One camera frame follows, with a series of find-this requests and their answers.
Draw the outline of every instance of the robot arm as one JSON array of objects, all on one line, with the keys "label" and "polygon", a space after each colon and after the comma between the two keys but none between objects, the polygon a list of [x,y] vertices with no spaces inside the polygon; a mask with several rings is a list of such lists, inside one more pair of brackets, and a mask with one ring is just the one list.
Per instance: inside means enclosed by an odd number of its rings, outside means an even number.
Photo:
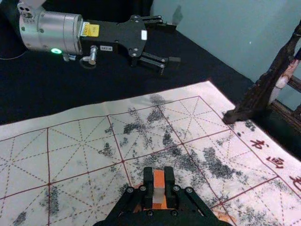
[{"label": "robot arm", "polygon": [[144,52],[148,27],[174,31],[176,26],[164,24],[161,16],[133,15],[124,23],[84,20],[79,14],[46,11],[45,0],[21,0],[20,35],[24,45],[32,51],[62,54],[65,61],[82,56],[85,68],[95,68],[97,52],[118,53],[125,49],[132,66],[138,62],[156,67],[163,74],[167,66],[176,67],[177,57],[158,57]]}]

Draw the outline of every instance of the black table surface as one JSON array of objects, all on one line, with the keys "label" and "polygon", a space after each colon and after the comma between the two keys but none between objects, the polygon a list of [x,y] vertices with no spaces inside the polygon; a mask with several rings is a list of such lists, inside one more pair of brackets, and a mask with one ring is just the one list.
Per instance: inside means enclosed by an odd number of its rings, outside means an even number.
[{"label": "black table surface", "polygon": [[[162,57],[181,57],[182,64],[176,71],[166,69],[160,78],[146,68],[130,67],[117,54],[99,54],[95,70],[83,69],[78,62],[66,63],[62,56],[50,53],[27,52],[14,60],[0,60],[0,124],[206,80],[236,104],[253,84],[179,32],[149,32],[145,50]],[[255,122],[300,158],[300,134],[280,115],[267,111]]]}]

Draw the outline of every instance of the silver cylindrical motor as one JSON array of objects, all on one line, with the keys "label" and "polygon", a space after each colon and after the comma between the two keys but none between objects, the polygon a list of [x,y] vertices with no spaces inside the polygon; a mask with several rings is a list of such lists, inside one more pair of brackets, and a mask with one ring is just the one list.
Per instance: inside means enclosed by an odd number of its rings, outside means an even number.
[{"label": "silver cylindrical motor", "polygon": [[29,50],[81,55],[81,15],[41,11],[34,19],[20,17],[20,33]]}]

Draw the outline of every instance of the bolt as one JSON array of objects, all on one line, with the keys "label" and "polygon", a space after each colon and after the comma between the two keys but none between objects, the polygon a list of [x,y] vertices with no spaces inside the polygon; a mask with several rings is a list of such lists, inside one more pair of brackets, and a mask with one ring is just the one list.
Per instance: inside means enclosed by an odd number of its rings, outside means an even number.
[{"label": "bolt", "polygon": [[176,185],[176,186],[174,186],[173,190],[174,190],[174,191],[179,191],[179,190],[180,190],[180,187]]},{"label": "bolt", "polygon": [[127,189],[127,192],[128,193],[132,193],[134,190],[133,190],[133,188],[132,187],[129,187],[128,189]]},{"label": "bolt", "polygon": [[170,211],[171,216],[177,217],[178,216],[178,211],[172,210]]},{"label": "bolt", "polygon": [[187,191],[188,193],[191,193],[193,190],[192,190],[191,187],[188,187],[188,188],[186,188],[186,191]]},{"label": "bolt", "polygon": [[147,214],[147,216],[152,216],[152,215],[154,215],[154,212],[149,210],[149,211],[146,212],[146,214]]}]

